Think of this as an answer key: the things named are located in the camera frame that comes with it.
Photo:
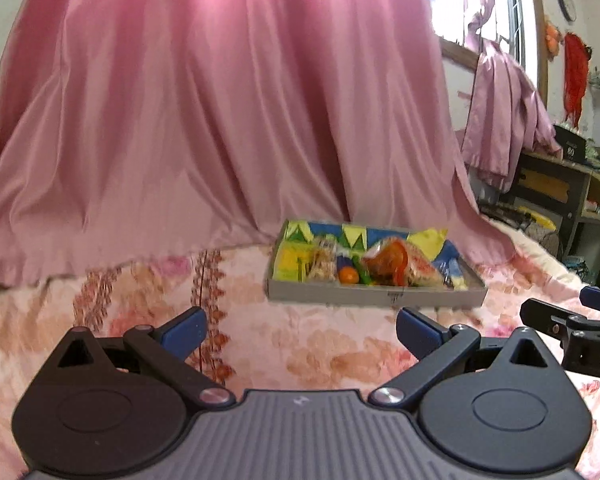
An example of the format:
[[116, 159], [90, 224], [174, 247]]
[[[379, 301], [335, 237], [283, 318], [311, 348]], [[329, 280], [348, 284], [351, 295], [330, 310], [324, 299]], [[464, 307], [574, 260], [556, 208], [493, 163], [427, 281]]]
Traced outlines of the orange clear candy bag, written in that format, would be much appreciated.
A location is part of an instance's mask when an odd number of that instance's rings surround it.
[[375, 244], [362, 261], [370, 271], [373, 283], [382, 286], [405, 287], [407, 254], [404, 240], [388, 237]]

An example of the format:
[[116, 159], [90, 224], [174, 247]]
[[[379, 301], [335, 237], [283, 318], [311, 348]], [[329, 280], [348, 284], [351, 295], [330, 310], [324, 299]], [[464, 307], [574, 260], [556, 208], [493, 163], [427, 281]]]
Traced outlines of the small orange tangerine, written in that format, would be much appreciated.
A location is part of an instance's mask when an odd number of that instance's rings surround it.
[[343, 285], [355, 285], [360, 282], [360, 274], [354, 266], [342, 266], [338, 270], [338, 280]]

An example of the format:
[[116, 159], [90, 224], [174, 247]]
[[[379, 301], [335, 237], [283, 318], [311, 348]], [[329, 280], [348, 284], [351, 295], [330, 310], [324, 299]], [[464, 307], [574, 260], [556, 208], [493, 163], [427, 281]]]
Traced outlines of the rice cracker pack red text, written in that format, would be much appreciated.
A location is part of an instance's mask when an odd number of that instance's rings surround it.
[[426, 255], [414, 244], [404, 243], [407, 254], [405, 277], [410, 286], [440, 287], [444, 278], [440, 271], [431, 263]]

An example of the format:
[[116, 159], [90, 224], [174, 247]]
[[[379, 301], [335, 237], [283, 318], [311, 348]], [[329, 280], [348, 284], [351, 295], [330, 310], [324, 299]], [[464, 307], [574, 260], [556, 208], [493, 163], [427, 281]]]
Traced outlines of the yellow snack bar wrapper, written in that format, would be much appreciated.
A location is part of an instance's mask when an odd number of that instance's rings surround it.
[[277, 249], [273, 278], [277, 281], [303, 283], [306, 280], [306, 266], [312, 258], [308, 245], [285, 243]]

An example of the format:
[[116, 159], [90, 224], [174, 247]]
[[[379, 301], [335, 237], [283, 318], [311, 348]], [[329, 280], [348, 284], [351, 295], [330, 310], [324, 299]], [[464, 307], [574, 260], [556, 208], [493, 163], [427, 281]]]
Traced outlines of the clear mixed nut snack pack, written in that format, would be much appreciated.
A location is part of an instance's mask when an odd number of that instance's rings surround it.
[[329, 240], [317, 244], [306, 278], [309, 282], [334, 282], [337, 279], [337, 249]]

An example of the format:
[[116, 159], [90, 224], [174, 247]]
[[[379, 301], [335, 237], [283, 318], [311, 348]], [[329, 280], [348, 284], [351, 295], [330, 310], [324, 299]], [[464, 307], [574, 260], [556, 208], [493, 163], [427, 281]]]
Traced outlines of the dark wooden shelf desk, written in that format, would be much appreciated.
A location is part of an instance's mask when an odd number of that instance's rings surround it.
[[524, 205], [557, 226], [558, 258], [580, 256], [600, 286], [600, 173], [547, 155], [520, 155], [508, 192], [481, 200], [509, 207]]

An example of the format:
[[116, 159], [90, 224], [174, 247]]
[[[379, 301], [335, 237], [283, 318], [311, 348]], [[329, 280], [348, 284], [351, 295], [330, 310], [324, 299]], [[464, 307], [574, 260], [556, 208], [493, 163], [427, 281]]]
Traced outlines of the floral pink bedspread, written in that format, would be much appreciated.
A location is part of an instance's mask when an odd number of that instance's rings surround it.
[[[508, 336], [519, 326], [519, 307], [528, 298], [600, 318], [581, 306], [576, 274], [521, 232], [493, 224], [514, 242], [517, 255], [478, 266], [488, 288], [482, 306], [424, 309], [426, 315], [488, 337]], [[396, 339], [396, 310], [269, 302], [263, 282], [271, 252], [266, 245], [193, 252], [0, 292], [0, 479], [19, 479], [27, 469], [12, 438], [12, 411], [73, 325], [115, 337], [201, 306], [209, 338], [187, 362], [236, 396], [245, 388], [358, 388], [366, 395], [415, 363]], [[578, 471], [600, 479], [600, 379], [569, 376], [594, 419]]]

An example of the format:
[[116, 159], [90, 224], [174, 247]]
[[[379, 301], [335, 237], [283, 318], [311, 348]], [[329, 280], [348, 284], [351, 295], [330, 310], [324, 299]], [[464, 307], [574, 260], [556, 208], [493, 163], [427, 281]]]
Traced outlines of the black box on shelf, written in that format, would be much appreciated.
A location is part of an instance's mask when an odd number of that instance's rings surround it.
[[555, 139], [562, 147], [564, 159], [576, 164], [584, 164], [586, 159], [585, 138], [560, 125], [554, 125], [554, 130]]

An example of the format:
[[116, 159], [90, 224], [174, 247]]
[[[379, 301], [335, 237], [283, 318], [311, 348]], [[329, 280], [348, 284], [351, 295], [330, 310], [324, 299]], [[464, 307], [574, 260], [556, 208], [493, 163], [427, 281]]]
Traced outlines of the pink hanging curtain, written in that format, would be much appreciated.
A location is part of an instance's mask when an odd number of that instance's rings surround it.
[[522, 66], [482, 36], [494, 6], [495, 0], [478, 0], [466, 27], [465, 46], [479, 58], [460, 151], [480, 180], [506, 193], [522, 152], [562, 157], [562, 147], [539, 91]]

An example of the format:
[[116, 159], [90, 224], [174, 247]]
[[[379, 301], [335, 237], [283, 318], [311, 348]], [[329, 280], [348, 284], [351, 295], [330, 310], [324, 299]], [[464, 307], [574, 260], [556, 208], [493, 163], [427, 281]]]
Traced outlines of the grey tray with colourful lining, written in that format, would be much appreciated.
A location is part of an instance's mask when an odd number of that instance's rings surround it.
[[486, 285], [445, 230], [287, 220], [265, 282], [268, 299], [332, 306], [471, 309]]

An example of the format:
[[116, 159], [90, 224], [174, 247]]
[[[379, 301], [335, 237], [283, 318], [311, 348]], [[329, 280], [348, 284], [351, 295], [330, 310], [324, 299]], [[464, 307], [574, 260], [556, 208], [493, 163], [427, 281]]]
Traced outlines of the pink satin cover cloth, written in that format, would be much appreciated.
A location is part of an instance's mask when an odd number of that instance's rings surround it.
[[0, 283], [478, 213], [428, 0], [24, 0], [0, 66]]

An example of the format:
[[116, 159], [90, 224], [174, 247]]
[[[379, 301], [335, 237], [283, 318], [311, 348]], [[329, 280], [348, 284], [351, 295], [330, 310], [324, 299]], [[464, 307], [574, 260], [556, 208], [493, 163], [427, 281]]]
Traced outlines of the round wall clock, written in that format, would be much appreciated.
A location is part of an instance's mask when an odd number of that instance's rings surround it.
[[557, 0], [562, 15], [568, 23], [574, 23], [577, 21], [577, 7], [574, 0]]

